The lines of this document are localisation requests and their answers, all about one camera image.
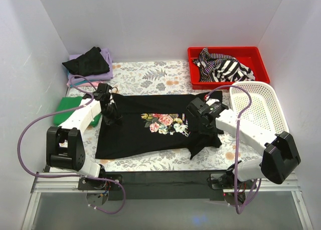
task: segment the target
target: patterned table surface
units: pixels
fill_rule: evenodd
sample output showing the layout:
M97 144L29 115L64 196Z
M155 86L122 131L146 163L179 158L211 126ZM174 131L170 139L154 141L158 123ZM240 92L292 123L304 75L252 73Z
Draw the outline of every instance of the patterned table surface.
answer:
M114 78L108 82L118 88L122 95L146 94L197 94L208 90L193 90L190 83L188 62L138 62L114 63ZM82 87L93 91L91 87ZM69 97L81 96L74 88L69 90ZM223 103L229 105L229 93L223 92ZM150 152L115 160L95 158L100 123L88 127L83 135L87 156L104 165L106 171L170 171L170 170L216 170L227 169L234 163L235 138L225 133L220 135L222 146L217 149L205 147L190 160L188 149ZM257 159L259 154L251 147L240 144L239 160Z

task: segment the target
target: red plastic bin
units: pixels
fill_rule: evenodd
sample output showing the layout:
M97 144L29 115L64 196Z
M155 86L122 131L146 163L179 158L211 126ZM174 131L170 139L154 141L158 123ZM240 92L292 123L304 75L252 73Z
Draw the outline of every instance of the red plastic bin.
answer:
M214 89L234 82L199 82L200 73L193 59L198 58L204 47L188 48L191 83L193 89ZM257 47L208 47L210 53L222 53L237 58L240 63L252 69L256 81L270 83L264 67L260 52Z

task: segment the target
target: striped cloth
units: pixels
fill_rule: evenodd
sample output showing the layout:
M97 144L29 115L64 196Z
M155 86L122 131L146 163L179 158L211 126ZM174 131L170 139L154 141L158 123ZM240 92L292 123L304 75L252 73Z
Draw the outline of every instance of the striped cloth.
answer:
M200 82L237 82L255 80L253 71L236 58L220 53L209 53L204 48L194 59L200 71Z

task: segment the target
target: red rose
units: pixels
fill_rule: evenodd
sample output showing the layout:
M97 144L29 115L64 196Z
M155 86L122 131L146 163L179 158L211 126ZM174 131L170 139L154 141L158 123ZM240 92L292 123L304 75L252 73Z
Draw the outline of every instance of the red rose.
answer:
M153 117L159 118L161 116L168 116L168 114L161 114L161 113L152 113Z
M163 123L166 126L170 126L173 123L173 118L170 117L169 115L161 116L161 117L159 117L158 121Z
M157 132L159 129L159 124L154 123L149 126L150 132Z

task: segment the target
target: white plastic laundry basket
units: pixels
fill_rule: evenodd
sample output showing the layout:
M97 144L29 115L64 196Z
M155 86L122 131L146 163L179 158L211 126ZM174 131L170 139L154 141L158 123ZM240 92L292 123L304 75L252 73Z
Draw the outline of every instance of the white plastic laundry basket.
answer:
M233 85L245 89L252 97L252 105L242 114L247 119L273 133L289 132L281 105L274 89L259 81L236 82ZM231 107L239 113L249 103L248 96L237 88L230 88Z

